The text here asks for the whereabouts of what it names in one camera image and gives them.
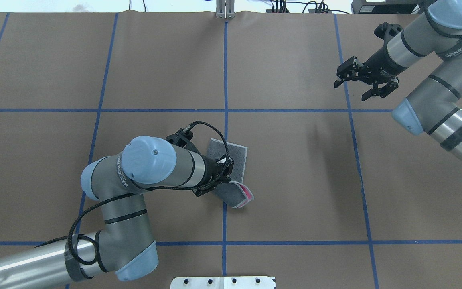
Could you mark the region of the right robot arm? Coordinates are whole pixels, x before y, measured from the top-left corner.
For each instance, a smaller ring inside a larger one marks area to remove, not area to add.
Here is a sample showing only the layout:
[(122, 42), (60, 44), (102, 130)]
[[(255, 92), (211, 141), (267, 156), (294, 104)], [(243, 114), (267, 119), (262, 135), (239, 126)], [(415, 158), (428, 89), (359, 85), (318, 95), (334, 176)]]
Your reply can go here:
[(334, 87), (346, 81), (370, 86), (362, 96), (387, 97), (398, 75), (434, 53), (441, 64), (392, 110), (392, 118), (413, 135), (426, 133), (462, 161), (462, 0), (425, 0), (422, 14), (407, 27), (381, 23), (374, 35), (383, 46), (365, 62), (350, 57), (337, 67)]

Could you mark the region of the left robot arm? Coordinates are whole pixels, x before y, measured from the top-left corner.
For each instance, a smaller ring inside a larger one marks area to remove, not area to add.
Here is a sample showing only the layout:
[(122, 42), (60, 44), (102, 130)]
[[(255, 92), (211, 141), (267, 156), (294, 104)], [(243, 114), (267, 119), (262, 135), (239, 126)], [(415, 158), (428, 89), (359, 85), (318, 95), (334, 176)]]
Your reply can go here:
[(230, 181), (232, 158), (211, 159), (178, 134), (140, 136), (117, 155), (88, 165), (81, 185), (101, 208), (105, 227), (0, 258), (0, 289), (51, 289), (113, 272), (119, 281), (150, 274), (159, 263), (144, 194), (157, 189), (197, 196)]

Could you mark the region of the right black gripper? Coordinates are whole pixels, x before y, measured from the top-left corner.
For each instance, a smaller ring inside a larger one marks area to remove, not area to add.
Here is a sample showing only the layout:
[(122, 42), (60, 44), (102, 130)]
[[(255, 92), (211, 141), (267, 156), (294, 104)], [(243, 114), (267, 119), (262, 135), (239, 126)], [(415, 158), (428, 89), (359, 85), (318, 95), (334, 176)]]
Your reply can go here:
[(356, 56), (340, 64), (337, 67), (337, 80), (334, 82), (334, 88), (338, 88), (346, 81), (361, 80), (373, 86), (361, 96), (361, 101), (376, 96), (385, 98), (399, 87), (399, 79), (394, 79), (399, 74), (400, 65), (390, 58), (387, 46), (383, 46), (364, 62), (363, 66)]

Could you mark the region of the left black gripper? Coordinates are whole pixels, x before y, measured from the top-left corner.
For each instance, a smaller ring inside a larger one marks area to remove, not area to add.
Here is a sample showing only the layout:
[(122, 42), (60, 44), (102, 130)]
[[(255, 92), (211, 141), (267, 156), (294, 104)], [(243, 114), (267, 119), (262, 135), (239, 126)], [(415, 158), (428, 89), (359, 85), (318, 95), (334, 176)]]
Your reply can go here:
[(202, 156), (202, 159), (204, 161), (204, 174), (200, 183), (195, 185), (194, 195), (196, 197), (211, 192), (222, 183), (229, 183), (234, 164), (230, 155), (222, 155), (220, 159)]

